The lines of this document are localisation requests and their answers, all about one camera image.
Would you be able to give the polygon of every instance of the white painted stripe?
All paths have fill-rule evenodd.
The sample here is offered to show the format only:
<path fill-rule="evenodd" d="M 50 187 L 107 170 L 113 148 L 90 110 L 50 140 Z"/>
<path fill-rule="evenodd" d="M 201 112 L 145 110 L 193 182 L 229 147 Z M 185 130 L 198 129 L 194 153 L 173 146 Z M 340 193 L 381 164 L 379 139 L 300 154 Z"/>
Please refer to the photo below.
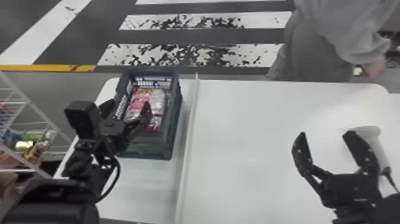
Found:
<path fill-rule="evenodd" d="M 263 2 L 263 1 L 286 1 L 286 0 L 137 0 L 136 5 L 195 4 L 195 3 L 218 3 L 218 2 Z"/>
<path fill-rule="evenodd" d="M 90 1 L 62 0 L 59 2 L 0 54 L 0 64 L 33 64 Z"/>
<path fill-rule="evenodd" d="M 102 66 L 271 67 L 281 44 L 110 44 Z"/>
<path fill-rule="evenodd" d="M 279 29 L 292 12 L 128 15 L 120 30 Z"/>

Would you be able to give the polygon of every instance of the product package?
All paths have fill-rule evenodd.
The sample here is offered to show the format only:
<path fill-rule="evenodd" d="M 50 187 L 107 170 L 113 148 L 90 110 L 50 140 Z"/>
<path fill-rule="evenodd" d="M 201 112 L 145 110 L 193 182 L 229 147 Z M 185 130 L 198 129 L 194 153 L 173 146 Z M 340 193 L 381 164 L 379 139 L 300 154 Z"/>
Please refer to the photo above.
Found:
<path fill-rule="evenodd" d="M 167 95 L 165 94 L 165 90 L 161 88 L 134 89 L 124 120 L 129 123 L 132 120 L 137 119 L 146 101 L 150 103 L 151 111 L 153 113 L 153 118 L 148 130 L 158 130 L 163 122 L 164 111 L 167 107 Z"/>

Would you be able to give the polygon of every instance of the plastic basket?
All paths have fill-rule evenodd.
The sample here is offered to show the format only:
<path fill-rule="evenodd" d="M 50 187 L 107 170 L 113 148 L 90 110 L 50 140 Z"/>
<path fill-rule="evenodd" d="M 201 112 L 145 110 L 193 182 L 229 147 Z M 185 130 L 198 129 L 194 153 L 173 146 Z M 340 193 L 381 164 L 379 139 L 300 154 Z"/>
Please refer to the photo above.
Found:
<path fill-rule="evenodd" d="M 125 71 L 114 97 L 117 102 L 116 119 L 124 119 L 133 88 L 163 88 L 170 97 L 160 129 L 139 134 L 120 157 L 170 160 L 182 104 L 178 72 L 170 68 L 132 68 Z"/>

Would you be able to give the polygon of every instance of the snack package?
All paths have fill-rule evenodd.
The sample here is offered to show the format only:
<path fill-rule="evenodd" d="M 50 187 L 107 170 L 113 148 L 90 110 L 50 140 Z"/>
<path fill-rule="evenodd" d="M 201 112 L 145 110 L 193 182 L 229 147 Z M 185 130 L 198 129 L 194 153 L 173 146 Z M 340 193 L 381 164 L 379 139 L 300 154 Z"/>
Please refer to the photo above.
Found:
<path fill-rule="evenodd" d="M 40 165 L 43 159 L 42 155 L 49 149 L 49 147 L 49 141 L 39 141 L 31 150 L 25 151 L 24 158 L 35 165 Z"/>
<path fill-rule="evenodd" d="M 130 105 L 125 114 L 125 122 L 137 119 L 146 101 L 150 103 L 153 119 L 150 122 L 152 130 L 157 130 L 161 126 L 163 114 L 166 108 L 166 94 L 161 88 L 137 88 L 133 90 Z"/>

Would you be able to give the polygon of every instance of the pink snack package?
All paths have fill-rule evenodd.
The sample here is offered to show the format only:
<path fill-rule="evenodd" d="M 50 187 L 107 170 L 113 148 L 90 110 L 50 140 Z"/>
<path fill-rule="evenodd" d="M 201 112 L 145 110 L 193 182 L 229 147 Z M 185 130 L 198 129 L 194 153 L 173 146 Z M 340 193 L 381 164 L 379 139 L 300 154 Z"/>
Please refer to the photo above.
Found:
<path fill-rule="evenodd" d="M 149 101 L 154 116 L 163 116 L 166 102 L 166 95 L 163 89 L 138 88 L 133 91 L 134 93 L 130 105 L 125 114 L 125 122 L 137 119 L 146 101 Z M 151 122 L 151 124 L 152 123 L 161 126 L 161 122 Z"/>

